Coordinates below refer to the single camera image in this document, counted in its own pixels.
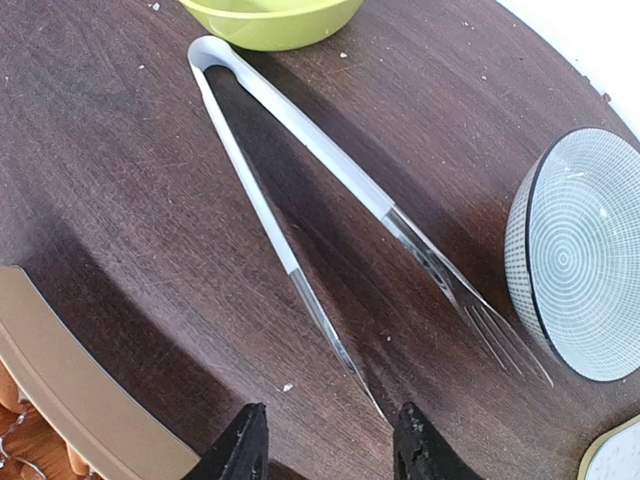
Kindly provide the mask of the gold cookie tin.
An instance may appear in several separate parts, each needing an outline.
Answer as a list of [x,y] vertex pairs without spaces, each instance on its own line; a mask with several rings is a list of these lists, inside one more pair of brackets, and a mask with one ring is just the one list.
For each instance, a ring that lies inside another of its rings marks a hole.
[[1,360],[102,478],[181,479],[199,462],[98,364],[17,266],[1,269]]

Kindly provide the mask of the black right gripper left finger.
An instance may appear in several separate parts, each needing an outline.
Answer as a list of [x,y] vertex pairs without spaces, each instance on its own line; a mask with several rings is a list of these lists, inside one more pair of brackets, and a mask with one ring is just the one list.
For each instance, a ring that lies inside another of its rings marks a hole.
[[183,480],[265,480],[269,430],[266,406],[249,403],[220,434]]

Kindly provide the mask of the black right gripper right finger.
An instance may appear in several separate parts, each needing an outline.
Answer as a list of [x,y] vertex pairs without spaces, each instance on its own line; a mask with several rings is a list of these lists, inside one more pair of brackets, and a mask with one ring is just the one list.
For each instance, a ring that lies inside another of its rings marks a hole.
[[413,402],[405,402],[398,413],[393,447],[395,480],[482,479]]

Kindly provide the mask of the metal serving tongs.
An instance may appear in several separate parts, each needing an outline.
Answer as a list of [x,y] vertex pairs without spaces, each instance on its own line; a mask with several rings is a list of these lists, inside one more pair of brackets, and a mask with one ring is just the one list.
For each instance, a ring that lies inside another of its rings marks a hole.
[[459,317],[484,343],[503,370],[513,370],[518,374],[531,371],[543,382],[553,381],[504,316],[487,302],[389,194],[313,120],[238,55],[229,43],[211,35],[199,37],[190,44],[187,58],[208,116],[281,265],[346,375],[368,398],[374,396],[372,391],[303,273],[210,87],[205,72],[213,66],[230,70],[236,81],[399,241],[426,270]]

